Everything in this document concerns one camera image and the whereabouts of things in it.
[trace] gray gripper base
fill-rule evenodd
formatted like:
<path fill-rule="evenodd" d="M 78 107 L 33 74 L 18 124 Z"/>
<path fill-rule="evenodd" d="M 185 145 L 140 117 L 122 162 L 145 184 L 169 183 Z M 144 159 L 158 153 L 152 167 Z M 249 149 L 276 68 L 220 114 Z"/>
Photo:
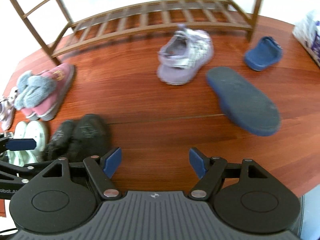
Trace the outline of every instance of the gray gripper base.
<path fill-rule="evenodd" d="M 20 230 L 12 239 L 298 240 L 290 231 L 269 236 L 236 231 L 215 217 L 207 203 L 190 200 L 182 191 L 129 191 L 122 199 L 105 201 L 89 222 L 72 231 L 40 236 Z"/>

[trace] black sneaker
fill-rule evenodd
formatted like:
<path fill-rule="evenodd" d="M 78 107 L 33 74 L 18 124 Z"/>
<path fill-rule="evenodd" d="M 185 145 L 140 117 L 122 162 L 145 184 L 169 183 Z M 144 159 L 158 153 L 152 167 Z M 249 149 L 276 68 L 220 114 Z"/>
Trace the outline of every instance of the black sneaker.
<path fill-rule="evenodd" d="M 73 120 L 66 120 L 60 125 L 44 148 L 45 161 L 55 160 L 67 152 L 75 126 L 76 123 Z"/>
<path fill-rule="evenodd" d="M 103 156 L 111 149 L 109 127 L 96 114 L 86 114 L 72 133 L 72 142 L 63 157 L 70 162 L 82 162 L 88 156 Z"/>

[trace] blue slide sandal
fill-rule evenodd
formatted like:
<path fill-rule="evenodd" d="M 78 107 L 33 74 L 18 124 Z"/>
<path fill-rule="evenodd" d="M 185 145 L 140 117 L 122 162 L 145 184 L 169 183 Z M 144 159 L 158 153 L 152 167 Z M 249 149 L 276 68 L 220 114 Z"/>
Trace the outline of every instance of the blue slide sandal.
<path fill-rule="evenodd" d="M 216 67 L 206 77 L 219 97 L 222 112 L 236 125 L 258 136 L 279 130 L 280 114 L 275 104 L 237 72 Z"/>
<path fill-rule="evenodd" d="M 257 46 L 248 50 L 244 62 L 253 70 L 261 71 L 282 58 L 281 46 L 270 36 L 260 39 Z"/>

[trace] logo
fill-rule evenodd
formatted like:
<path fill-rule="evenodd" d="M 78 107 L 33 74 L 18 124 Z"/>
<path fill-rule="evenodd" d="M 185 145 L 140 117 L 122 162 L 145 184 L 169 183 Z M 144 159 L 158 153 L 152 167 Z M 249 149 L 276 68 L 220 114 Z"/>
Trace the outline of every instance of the logo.
<path fill-rule="evenodd" d="M 160 195 L 155 192 L 155 193 L 151 194 L 150 197 L 152 197 L 152 198 L 157 198 L 157 197 L 160 197 Z"/>
<path fill-rule="evenodd" d="M 54 79 L 56 81 L 61 81 L 62 79 L 64 79 L 64 72 L 61 70 L 53 72 L 52 75 L 54 76 Z"/>
<path fill-rule="evenodd" d="M 16 193 L 17 192 L 17 190 L 15 190 L 15 189 L 13 189 L 13 190 L 11 190 L 11 189 L 0 189 L 0 192 L 1 193 L 10 193 L 10 194 L 14 194 L 14 193 Z"/>
<path fill-rule="evenodd" d="M 58 140 L 59 138 L 63 137 L 63 131 L 62 130 L 57 130 L 54 135 L 52 136 L 51 140 L 52 141 L 56 141 Z"/>
<path fill-rule="evenodd" d="M 99 134 L 98 131 L 88 122 L 81 126 L 80 130 L 86 138 L 93 138 L 96 134 Z"/>

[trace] purple sneaker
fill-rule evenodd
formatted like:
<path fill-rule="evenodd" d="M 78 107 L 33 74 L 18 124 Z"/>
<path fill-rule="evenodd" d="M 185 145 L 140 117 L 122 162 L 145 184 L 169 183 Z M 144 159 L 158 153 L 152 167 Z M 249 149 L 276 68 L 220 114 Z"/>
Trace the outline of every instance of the purple sneaker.
<path fill-rule="evenodd" d="M 191 30 L 179 25 L 171 40 L 159 51 L 157 75 L 169 85 L 189 83 L 199 69 L 213 56 L 213 45 L 209 34 L 202 30 Z"/>

